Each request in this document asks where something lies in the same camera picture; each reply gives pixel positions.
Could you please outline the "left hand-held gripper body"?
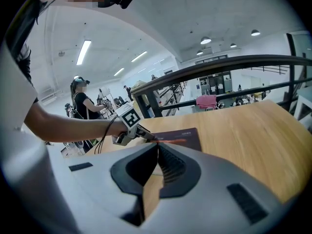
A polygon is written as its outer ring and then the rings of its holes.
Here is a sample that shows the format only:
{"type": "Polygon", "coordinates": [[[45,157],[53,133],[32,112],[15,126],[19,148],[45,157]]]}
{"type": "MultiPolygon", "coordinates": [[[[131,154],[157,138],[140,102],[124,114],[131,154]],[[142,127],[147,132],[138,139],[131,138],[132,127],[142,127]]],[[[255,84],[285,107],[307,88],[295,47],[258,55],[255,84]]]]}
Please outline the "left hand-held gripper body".
{"type": "Polygon", "coordinates": [[[118,118],[125,124],[127,131],[118,137],[112,137],[113,144],[126,146],[132,139],[142,137],[139,133],[140,116],[130,103],[125,103],[116,110],[118,118]]]}

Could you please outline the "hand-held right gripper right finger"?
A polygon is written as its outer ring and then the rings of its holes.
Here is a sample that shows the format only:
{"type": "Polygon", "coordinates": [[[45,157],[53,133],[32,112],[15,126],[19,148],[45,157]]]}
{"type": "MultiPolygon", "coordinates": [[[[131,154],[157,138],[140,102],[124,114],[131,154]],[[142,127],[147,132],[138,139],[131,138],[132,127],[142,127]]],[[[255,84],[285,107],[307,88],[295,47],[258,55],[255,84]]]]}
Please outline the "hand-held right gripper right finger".
{"type": "Polygon", "coordinates": [[[263,183],[232,162],[159,144],[165,185],[142,229],[153,234],[265,233],[281,208],[263,183]]]}

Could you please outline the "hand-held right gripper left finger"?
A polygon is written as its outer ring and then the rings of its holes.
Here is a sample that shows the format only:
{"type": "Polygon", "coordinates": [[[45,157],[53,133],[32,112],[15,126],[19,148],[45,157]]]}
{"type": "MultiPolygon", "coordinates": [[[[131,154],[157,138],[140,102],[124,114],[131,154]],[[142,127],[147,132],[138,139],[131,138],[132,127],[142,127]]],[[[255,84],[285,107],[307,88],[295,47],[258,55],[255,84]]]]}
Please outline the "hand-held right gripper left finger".
{"type": "Polygon", "coordinates": [[[135,226],[145,220],[143,188],[158,158],[156,143],[70,158],[75,180],[97,205],[135,226]]]}

